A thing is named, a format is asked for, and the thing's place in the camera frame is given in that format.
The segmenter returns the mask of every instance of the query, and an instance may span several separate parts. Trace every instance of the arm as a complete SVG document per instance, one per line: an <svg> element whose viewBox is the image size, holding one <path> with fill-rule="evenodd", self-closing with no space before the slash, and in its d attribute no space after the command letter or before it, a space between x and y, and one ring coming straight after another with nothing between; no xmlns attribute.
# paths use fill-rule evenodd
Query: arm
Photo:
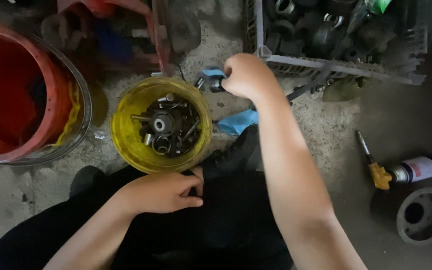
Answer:
<svg viewBox="0 0 432 270"><path fill-rule="evenodd" d="M223 87L259 112L262 161L274 219L296 267L365 270L333 211L325 183L272 71L258 58L226 62Z"/></svg>
<svg viewBox="0 0 432 270"><path fill-rule="evenodd" d="M51 258L45 270L109 269L129 225L143 212L169 213L199 207L202 180L179 173L151 174L122 187Z"/></svg>

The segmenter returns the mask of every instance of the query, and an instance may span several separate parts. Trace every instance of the can label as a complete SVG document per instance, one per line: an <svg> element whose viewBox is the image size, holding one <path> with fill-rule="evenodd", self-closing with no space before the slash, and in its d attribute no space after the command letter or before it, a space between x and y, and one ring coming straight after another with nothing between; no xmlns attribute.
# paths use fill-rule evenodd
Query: can label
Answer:
<svg viewBox="0 0 432 270"><path fill-rule="evenodd" d="M404 160L401 165L408 173L408 182L416 182L432 177L432 160L425 156Z"/></svg>

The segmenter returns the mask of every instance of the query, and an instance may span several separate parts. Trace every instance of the left hand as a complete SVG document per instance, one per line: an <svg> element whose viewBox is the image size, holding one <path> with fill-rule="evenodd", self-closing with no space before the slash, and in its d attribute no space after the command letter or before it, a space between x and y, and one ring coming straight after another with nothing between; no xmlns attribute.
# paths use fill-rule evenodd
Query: left hand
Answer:
<svg viewBox="0 0 432 270"><path fill-rule="evenodd" d="M197 176L184 176L177 172L149 174L129 182L117 193L123 197L127 210L134 214L170 213L188 207L200 207L203 199L188 196L192 187L199 187L202 195L203 181Z"/></svg>

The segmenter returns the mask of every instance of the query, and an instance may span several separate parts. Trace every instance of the spray can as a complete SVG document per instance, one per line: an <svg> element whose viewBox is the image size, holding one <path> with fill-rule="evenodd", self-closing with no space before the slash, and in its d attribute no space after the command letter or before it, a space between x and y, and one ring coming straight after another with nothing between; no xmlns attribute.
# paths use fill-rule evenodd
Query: spray can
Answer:
<svg viewBox="0 0 432 270"><path fill-rule="evenodd" d="M410 184L432 177L432 156L418 156L388 166L387 172L396 184Z"/></svg>

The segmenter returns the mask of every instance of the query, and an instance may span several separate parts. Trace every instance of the hand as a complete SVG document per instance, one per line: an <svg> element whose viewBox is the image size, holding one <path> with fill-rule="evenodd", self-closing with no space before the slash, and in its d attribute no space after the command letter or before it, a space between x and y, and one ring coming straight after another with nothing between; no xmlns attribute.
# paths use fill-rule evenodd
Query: hand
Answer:
<svg viewBox="0 0 432 270"><path fill-rule="evenodd" d="M138 178L117 193L133 214L164 214L202 206L203 199L188 196L192 187L198 187L198 196L203 195L203 181L197 176L184 176L177 172L157 173Z"/></svg>
<svg viewBox="0 0 432 270"><path fill-rule="evenodd" d="M223 80L223 88L238 97L255 101L274 95L277 91L283 93L273 72L254 55L238 53L229 57L224 73L229 78Z"/></svg>

